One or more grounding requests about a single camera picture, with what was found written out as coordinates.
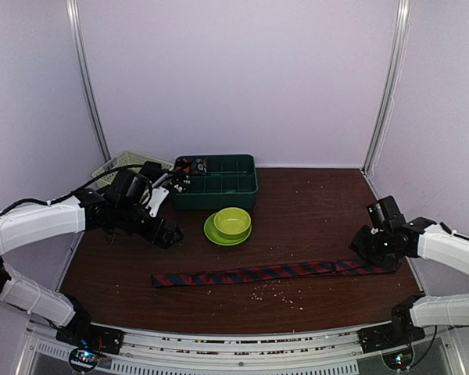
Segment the dark floral rolled tie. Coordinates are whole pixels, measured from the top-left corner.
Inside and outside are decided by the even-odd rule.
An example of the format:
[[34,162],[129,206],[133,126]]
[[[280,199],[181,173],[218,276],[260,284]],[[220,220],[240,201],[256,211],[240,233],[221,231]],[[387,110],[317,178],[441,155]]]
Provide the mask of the dark floral rolled tie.
[[196,158],[192,161],[190,167],[192,176],[204,176],[207,174],[207,160],[205,158]]

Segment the red navy striped tie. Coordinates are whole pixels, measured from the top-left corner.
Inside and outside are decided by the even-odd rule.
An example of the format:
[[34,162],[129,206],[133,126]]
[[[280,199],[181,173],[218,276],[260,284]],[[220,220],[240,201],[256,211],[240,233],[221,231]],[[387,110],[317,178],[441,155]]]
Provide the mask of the red navy striped tie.
[[362,259],[339,261],[298,262],[291,264],[242,267],[234,270],[201,271],[194,273],[154,273],[154,288],[199,287],[249,284],[258,281],[297,277],[368,276],[389,274],[396,268],[377,266]]

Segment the right aluminium frame post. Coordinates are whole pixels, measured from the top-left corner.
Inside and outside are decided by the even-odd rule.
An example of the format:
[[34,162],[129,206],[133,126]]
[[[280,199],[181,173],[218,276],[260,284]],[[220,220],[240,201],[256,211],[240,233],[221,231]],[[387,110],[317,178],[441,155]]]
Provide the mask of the right aluminium frame post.
[[362,171],[367,177],[372,177],[374,175],[374,168],[378,162],[378,157],[381,153],[381,147],[388,128],[388,122],[392,114],[394,94],[402,71],[403,59],[406,50],[406,40],[410,21],[410,7],[411,1],[398,1],[391,51],[385,75],[385,82],[381,93],[381,101],[378,107],[370,144],[363,162]]

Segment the lime green plate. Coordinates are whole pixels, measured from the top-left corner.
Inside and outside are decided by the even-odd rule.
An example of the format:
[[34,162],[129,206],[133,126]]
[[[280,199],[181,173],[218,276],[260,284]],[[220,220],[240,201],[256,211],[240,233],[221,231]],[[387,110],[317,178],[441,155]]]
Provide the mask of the lime green plate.
[[251,233],[252,233],[252,225],[251,227],[241,236],[237,237],[228,237],[221,234],[213,225],[213,219],[217,212],[211,214],[205,221],[203,225],[203,232],[206,238],[214,243],[215,245],[219,246],[236,246],[240,245],[242,242],[246,241]]

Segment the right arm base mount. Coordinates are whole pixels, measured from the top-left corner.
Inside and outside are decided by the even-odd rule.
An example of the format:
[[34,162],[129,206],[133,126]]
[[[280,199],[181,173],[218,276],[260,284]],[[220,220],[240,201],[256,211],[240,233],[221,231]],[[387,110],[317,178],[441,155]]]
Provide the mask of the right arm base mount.
[[362,328],[357,331],[363,353],[383,351],[425,338],[424,329],[415,327],[410,309],[423,295],[415,295],[392,308],[388,323]]

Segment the left aluminium frame post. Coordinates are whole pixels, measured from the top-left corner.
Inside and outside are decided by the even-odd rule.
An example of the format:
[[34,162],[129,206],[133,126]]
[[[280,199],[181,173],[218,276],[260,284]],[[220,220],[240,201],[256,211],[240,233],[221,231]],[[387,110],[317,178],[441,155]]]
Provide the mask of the left aluminium frame post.
[[95,140],[102,160],[106,163],[111,160],[109,146],[102,128],[98,106],[95,100],[95,93],[91,82],[87,55],[84,47],[83,31],[79,13],[79,5],[76,0],[66,1],[68,21],[73,39],[73,45],[77,55],[78,69],[81,75],[84,99],[88,108],[91,127],[95,133]]

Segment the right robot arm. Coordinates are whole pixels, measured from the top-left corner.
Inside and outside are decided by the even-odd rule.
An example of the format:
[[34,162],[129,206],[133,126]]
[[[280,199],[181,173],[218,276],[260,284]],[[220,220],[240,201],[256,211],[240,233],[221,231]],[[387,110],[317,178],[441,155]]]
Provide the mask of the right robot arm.
[[[361,227],[350,248],[372,266],[394,270],[402,258],[434,263],[469,278],[469,236],[419,216],[407,220],[388,195],[367,206],[371,224]],[[469,289],[452,294],[413,296],[392,310],[385,328],[390,344],[401,345],[415,329],[469,327]]]

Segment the green divided organizer tray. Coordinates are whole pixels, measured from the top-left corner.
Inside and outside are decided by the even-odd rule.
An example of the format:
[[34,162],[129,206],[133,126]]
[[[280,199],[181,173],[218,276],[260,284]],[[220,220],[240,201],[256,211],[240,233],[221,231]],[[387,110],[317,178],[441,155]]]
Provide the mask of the green divided organizer tray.
[[219,210],[231,206],[252,209],[255,206],[259,184],[252,155],[182,155],[177,158],[179,157],[190,158],[192,161],[205,158],[207,174],[188,174],[191,179],[188,191],[183,194],[174,192],[172,202],[176,210]]

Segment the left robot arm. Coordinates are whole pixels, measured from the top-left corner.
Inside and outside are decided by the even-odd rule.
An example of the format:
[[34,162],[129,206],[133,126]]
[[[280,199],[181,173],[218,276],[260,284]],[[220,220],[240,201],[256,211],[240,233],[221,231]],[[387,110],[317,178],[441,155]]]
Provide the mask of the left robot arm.
[[59,198],[23,198],[1,209],[0,302],[44,318],[81,347],[92,345],[97,331],[90,314],[33,268],[54,250],[47,261],[52,270],[54,261],[68,259],[69,240],[92,230],[135,234],[161,249],[180,242],[179,226],[159,215],[176,175],[154,162],[117,166]]

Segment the pale green perforated basket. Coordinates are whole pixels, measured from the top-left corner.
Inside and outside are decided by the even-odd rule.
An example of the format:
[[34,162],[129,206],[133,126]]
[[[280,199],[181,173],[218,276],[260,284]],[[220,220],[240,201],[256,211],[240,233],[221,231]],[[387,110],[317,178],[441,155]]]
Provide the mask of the pale green perforated basket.
[[160,164],[162,169],[172,170],[174,165],[171,162],[163,161],[161,159],[156,159],[149,157],[147,155],[142,155],[137,152],[123,151],[117,156],[113,157],[111,160],[99,167],[93,174],[93,177],[106,172],[107,170],[112,170],[118,166],[127,166],[127,165],[143,165],[145,162],[154,162]]

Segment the lime green bowl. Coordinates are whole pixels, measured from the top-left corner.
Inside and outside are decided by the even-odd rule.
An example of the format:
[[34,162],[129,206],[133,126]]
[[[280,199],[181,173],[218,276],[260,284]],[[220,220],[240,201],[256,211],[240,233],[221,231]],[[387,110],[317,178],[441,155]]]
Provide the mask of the lime green bowl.
[[238,207],[227,207],[218,211],[213,219],[214,227],[229,238],[241,236],[252,225],[251,216]]

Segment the aluminium frame post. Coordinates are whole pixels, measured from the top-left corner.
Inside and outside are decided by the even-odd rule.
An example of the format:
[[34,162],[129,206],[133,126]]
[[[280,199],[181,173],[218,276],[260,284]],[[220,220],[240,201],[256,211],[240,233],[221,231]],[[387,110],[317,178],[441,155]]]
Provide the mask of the aluminium frame post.
[[385,82],[381,93],[381,101],[378,107],[370,144],[363,162],[362,171],[367,177],[372,177],[374,175],[374,168],[378,162],[378,157],[381,153],[381,147],[388,128],[388,122],[392,114],[394,94],[402,71],[403,59],[406,50],[406,40],[410,21],[410,7],[411,1],[398,1],[391,51],[385,75]]
[[79,13],[79,5],[76,0],[66,1],[68,21],[73,39],[73,45],[77,55],[78,69],[81,75],[84,99],[88,108],[91,127],[95,133],[95,140],[102,160],[106,163],[111,160],[109,146],[102,128],[98,106],[95,100],[95,93],[91,82],[87,55],[84,47],[83,31]]

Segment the red black rolled tie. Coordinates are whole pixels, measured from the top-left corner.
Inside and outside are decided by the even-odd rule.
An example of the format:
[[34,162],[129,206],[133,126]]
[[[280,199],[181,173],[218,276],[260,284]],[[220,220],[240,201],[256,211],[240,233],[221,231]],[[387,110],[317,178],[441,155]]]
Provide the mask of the red black rolled tie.
[[184,174],[190,174],[192,160],[186,157],[179,157],[175,160],[174,171]]

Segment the black white patterned rolled tie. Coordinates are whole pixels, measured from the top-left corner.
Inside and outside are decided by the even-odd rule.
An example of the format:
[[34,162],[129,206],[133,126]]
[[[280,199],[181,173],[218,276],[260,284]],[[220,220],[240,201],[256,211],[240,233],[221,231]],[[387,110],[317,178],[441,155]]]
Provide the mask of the black white patterned rolled tie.
[[188,191],[191,184],[190,176],[177,175],[171,178],[170,186],[175,191],[176,194],[183,194]]

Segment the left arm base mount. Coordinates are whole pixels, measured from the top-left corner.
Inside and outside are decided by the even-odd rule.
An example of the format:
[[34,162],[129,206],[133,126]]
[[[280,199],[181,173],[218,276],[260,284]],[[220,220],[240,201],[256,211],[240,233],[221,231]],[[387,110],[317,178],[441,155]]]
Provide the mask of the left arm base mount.
[[58,327],[51,324],[56,330],[55,338],[58,341],[90,349],[99,354],[118,355],[123,344],[124,332],[122,330],[99,326],[93,323],[74,328]]

